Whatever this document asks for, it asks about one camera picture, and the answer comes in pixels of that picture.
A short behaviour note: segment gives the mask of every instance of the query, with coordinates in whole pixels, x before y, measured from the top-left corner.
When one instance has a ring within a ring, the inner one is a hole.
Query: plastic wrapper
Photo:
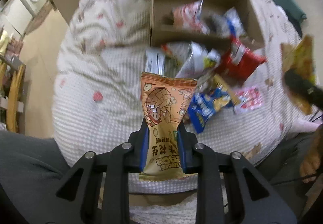
[[[179,26],[191,31],[197,31],[204,34],[210,32],[209,28],[200,21],[203,0],[174,8],[172,10],[174,26]]]
[[[229,9],[223,16],[213,14],[211,16],[212,29],[222,38],[239,38],[246,35],[242,22],[235,8]]]
[[[263,99],[258,87],[246,87],[235,91],[235,95],[241,100],[241,103],[235,105],[236,114],[243,114],[258,109],[263,105]]]
[[[149,128],[146,166],[140,180],[184,177],[178,155],[177,127],[190,104],[197,81],[142,73],[142,105]]]
[[[172,57],[180,66],[176,78],[198,78],[209,69],[216,68],[221,61],[218,52],[208,52],[195,42],[171,42],[161,46],[166,55]]]
[[[159,49],[146,49],[146,73],[164,75],[165,55]]]
[[[313,63],[313,37],[304,36],[300,44],[293,47],[290,44],[281,44],[282,50],[282,71],[283,74],[289,69],[294,69],[296,74],[303,79],[309,80],[315,85],[315,72]],[[312,105],[299,94],[285,88],[290,100],[306,115],[312,113]]]
[[[244,82],[259,65],[265,62],[265,57],[253,53],[241,41],[233,38],[230,50],[221,57],[221,63],[215,71]]]
[[[234,92],[229,88],[225,81],[215,75],[213,78],[213,89],[208,94],[196,92],[193,95],[188,107],[188,115],[199,134],[202,133],[206,122],[223,107],[232,107],[240,103]]]

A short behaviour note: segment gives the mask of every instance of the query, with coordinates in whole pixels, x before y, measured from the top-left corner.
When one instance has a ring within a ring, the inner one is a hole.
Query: yellow snack package
[[[143,112],[149,128],[146,166],[140,180],[163,181],[184,177],[180,167],[177,127],[197,81],[142,73]]]
[[[283,74],[289,69],[294,69],[296,74],[303,79],[309,80],[315,85],[314,64],[312,59],[313,37],[306,35],[301,40],[300,44],[292,47],[290,44],[281,44],[282,52],[282,71]],[[304,112],[306,115],[312,113],[312,105],[300,95],[287,91],[290,100]]]

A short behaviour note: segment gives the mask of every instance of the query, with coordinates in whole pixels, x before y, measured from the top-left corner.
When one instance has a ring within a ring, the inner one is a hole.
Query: white fabric
[[[232,108],[223,109],[197,138],[226,154],[249,152],[260,143],[260,152],[251,159],[257,163],[277,146],[292,122],[304,116],[284,94],[281,83],[280,44],[297,44],[298,34],[272,0],[252,2],[266,43],[257,53],[266,56],[267,63],[244,85],[257,85],[264,105],[240,115]],[[69,165],[86,151],[111,151],[139,130],[143,119],[140,74],[145,68],[149,22],[149,0],[80,1],[59,53],[52,110],[54,137]],[[267,79],[274,81],[273,86],[266,85]],[[96,92],[102,101],[93,100]],[[194,132],[192,126],[186,128]],[[175,193],[196,186],[194,176],[162,182],[129,176],[130,192]]]

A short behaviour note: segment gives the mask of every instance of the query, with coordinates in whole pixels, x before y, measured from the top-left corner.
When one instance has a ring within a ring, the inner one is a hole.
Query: cardboard box
[[[151,0],[151,46],[191,40],[215,49],[227,49],[230,46],[229,39],[220,38],[215,32],[202,34],[172,25],[172,8],[195,1],[198,0]],[[264,38],[250,0],[203,0],[201,20],[208,17],[210,12],[222,15],[232,7],[236,8],[249,37],[243,43],[252,49],[264,47]]]

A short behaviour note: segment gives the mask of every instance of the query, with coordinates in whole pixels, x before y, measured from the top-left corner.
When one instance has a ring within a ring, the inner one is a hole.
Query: person's leg
[[[300,134],[296,138],[282,141],[257,169],[271,184],[299,178],[300,164],[312,140],[313,134]],[[305,194],[311,185],[297,180],[274,185],[274,188],[299,218],[306,204]]]
[[[30,223],[49,209],[47,196],[70,167],[54,139],[0,131],[0,184]]]

